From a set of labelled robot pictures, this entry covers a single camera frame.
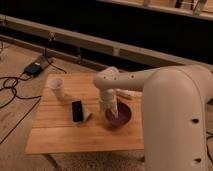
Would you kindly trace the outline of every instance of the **white cup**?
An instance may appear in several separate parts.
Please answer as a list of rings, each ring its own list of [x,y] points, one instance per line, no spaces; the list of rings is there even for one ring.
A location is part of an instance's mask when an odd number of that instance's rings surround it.
[[[48,87],[53,91],[58,99],[64,98],[64,81],[61,78],[51,78]]]

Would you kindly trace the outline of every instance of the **cable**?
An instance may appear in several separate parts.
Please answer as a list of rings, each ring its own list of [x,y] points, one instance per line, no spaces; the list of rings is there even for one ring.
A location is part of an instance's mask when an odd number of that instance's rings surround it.
[[[18,121],[18,123],[13,127],[13,129],[8,132],[8,134],[1,140],[0,145],[10,136],[10,134],[18,127],[18,125],[26,118],[26,116],[34,109],[34,107],[40,102],[41,98],[39,98],[36,103],[27,111],[26,114]]]
[[[210,151],[209,151],[209,146],[208,146],[208,140],[209,139],[211,139],[211,138],[213,138],[213,134],[212,133],[208,133],[208,134],[211,134],[209,137],[207,137],[206,138],[206,140],[207,140],[207,155],[208,155],[208,157],[209,157],[209,159],[210,159],[210,161],[211,161],[211,163],[213,164],[213,158],[212,158],[212,156],[211,156],[211,154],[210,154]]]
[[[29,79],[31,79],[32,77],[28,77],[26,79],[21,78],[24,75],[24,73],[22,73],[19,77],[1,77],[1,79],[5,79],[3,84],[2,84],[2,88],[0,88],[0,92],[3,90],[10,90],[13,94],[12,98],[7,101],[5,104],[0,106],[0,109],[3,109],[4,107],[8,106],[10,103],[13,102],[13,100],[15,98],[21,99],[21,100],[30,100],[30,99],[37,99],[40,98],[41,96],[34,96],[34,97],[20,97],[17,94],[17,90],[16,90],[16,86],[18,85],[19,81],[28,81]]]
[[[50,43],[52,43],[53,41],[54,41],[54,37],[51,37],[51,38],[48,40],[47,45],[46,45],[45,48],[44,48],[44,54],[43,54],[43,56],[44,56],[44,58],[46,59],[46,61],[48,62],[49,65],[51,65],[52,67],[54,67],[54,68],[56,68],[56,69],[58,69],[58,70],[64,72],[65,74],[67,74],[67,71],[65,71],[64,69],[62,69],[62,68],[60,68],[60,67],[57,67],[57,66],[53,65],[53,64],[49,61],[49,59],[48,59],[49,57],[48,57],[48,55],[47,55],[47,49],[48,49]]]

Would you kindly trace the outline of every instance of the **black phone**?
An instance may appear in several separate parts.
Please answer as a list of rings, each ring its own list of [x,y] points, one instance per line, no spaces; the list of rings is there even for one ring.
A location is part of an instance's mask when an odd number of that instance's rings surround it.
[[[84,120],[81,101],[72,102],[72,116],[74,122],[81,122]]]

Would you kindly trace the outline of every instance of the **carpet floor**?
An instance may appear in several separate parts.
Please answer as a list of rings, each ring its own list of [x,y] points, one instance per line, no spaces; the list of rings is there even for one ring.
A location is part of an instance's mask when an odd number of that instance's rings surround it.
[[[23,68],[34,61],[37,52],[15,45],[5,49],[1,54],[0,77],[19,76]],[[54,65],[68,73],[96,72],[71,62],[54,58]],[[27,82],[20,82],[17,94],[22,97],[38,96],[42,92],[45,79],[50,73],[61,73],[48,67],[41,75]],[[0,106],[12,98],[10,90],[0,92]],[[26,155],[25,146],[33,123],[37,106],[26,116],[27,111],[37,99],[20,100],[15,98],[7,107],[0,109],[0,170],[2,171],[51,171],[52,165],[42,155]],[[213,107],[206,106],[207,130],[213,132]],[[209,142],[213,154],[213,140]],[[52,155],[64,171],[145,171],[145,164],[140,161],[142,150],[121,152],[69,153]],[[209,161],[209,170],[213,170]]]

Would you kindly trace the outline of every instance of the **wooden table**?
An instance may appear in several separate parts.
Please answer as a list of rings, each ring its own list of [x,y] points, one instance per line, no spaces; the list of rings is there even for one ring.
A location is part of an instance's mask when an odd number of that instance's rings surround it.
[[[132,100],[120,98],[132,110],[131,120],[114,128],[103,122],[99,114],[98,89],[93,85],[93,73],[51,74],[48,79],[64,80],[65,98],[57,100],[45,84],[42,99],[26,146],[27,154],[94,152],[143,149],[141,93]],[[81,100],[92,117],[81,124],[71,119],[71,102]]]

